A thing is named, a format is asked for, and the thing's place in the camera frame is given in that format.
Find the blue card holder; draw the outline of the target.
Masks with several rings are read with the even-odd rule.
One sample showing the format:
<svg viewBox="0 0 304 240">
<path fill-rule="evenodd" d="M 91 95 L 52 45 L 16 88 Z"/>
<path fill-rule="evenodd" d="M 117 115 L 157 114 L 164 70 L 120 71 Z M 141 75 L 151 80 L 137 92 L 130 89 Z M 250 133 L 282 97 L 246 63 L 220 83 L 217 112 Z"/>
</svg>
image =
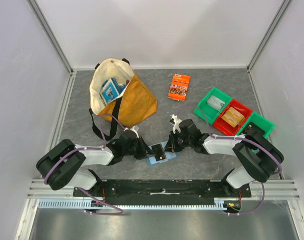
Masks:
<svg viewBox="0 0 304 240">
<path fill-rule="evenodd" d="M 163 141 L 149 146 L 151 150 L 156 150 L 157 152 L 156 155 L 151 155 L 146 158 L 146 162 L 149 167 L 165 163 L 179 157 L 179 154 L 176 152 L 165 151 L 166 143 L 167 141 Z"/>
</svg>

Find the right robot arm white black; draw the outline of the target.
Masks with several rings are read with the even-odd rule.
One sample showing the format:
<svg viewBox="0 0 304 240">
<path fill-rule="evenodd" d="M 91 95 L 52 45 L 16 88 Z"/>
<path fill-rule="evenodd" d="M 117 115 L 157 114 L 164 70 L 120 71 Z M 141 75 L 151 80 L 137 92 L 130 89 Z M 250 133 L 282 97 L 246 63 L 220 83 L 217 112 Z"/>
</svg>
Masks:
<svg viewBox="0 0 304 240">
<path fill-rule="evenodd" d="M 266 182 L 273 174 L 282 171 L 283 154 L 254 125 L 241 135 L 221 136 L 202 133 L 193 120 L 181 120 L 176 115 L 170 120 L 173 130 L 169 133 L 166 152 L 178 153 L 186 147 L 198 154 L 235 156 L 241 167 L 233 169 L 221 184 L 221 191 L 227 197 L 234 196 L 239 188 L 253 181 Z"/>
</svg>

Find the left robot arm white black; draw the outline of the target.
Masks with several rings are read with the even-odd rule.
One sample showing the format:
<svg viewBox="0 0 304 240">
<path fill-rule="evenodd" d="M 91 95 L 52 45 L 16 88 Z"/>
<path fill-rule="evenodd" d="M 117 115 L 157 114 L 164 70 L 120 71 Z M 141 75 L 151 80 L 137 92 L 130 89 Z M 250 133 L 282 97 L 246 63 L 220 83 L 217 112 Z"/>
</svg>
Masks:
<svg viewBox="0 0 304 240">
<path fill-rule="evenodd" d="M 64 139 L 36 163 L 36 169 L 44 178 L 44 184 L 54 191 L 81 187 L 94 197 L 100 194 L 102 185 L 94 171 L 86 167 L 112 166 L 125 156 L 141 160 L 152 155 L 153 150 L 135 128 L 126 128 L 119 138 L 98 147 L 81 146 Z"/>
</svg>

